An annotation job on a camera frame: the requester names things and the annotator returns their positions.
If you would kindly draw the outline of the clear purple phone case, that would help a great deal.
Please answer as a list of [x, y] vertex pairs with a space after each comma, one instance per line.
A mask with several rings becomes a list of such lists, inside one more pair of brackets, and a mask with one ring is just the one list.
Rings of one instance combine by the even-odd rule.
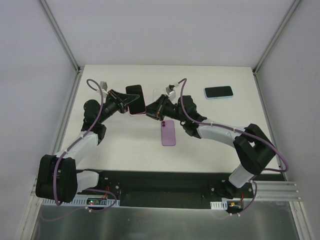
[[167, 95], [165, 89], [154, 89], [152, 94], [152, 100], [155, 102], [157, 101], [162, 95]]

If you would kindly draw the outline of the pink phone case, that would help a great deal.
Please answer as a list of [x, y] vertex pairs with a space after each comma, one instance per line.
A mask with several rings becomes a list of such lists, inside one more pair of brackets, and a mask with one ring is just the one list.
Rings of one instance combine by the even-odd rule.
[[144, 115], [146, 113], [146, 104], [142, 86], [140, 84], [129, 85], [125, 88], [125, 91], [130, 95], [139, 95], [139, 98], [128, 107], [129, 114], [131, 116]]

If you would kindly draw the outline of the purple phone black screen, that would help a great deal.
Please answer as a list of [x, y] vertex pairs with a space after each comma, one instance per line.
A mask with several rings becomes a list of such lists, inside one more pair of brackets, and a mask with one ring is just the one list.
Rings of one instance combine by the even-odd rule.
[[164, 147], [176, 145], [175, 122], [173, 120], [163, 120], [161, 122], [161, 143]]

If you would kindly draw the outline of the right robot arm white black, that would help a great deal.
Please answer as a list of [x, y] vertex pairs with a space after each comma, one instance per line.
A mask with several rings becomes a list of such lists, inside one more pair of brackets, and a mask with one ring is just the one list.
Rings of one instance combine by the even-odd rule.
[[243, 186], [264, 171], [276, 155], [272, 143], [259, 126], [251, 123], [240, 130], [223, 127], [200, 115], [190, 95], [184, 95], [177, 103], [172, 103], [168, 96], [162, 94], [146, 106], [146, 115], [158, 121], [166, 117], [177, 120], [189, 136], [214, 140], [235, 149], [240, 164], [226, 181], [214, 188], [222, 198], [232, 199], [241, 194]]

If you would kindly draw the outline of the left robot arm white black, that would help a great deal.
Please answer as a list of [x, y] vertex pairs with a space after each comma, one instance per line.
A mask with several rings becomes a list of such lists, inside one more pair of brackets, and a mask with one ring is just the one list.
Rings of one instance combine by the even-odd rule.
[[83, 105], [82, 128], [76, 139], [65, 149], [44, 155], [39, 164], [35, 194], [39, 198], [54, 200], [59, 206], [70, 203], [76, 193], [89, 189], [99, 195], [105, 191], [106, 183], [92, 170], [77, 172], [77, 165], [104, 139], [107, 128], [103, 124], [114, 113], [124, 114], [128, 107], [139, 99], [137, 94], [125, 94], [113, 89], [102, 102], [90, 99]]

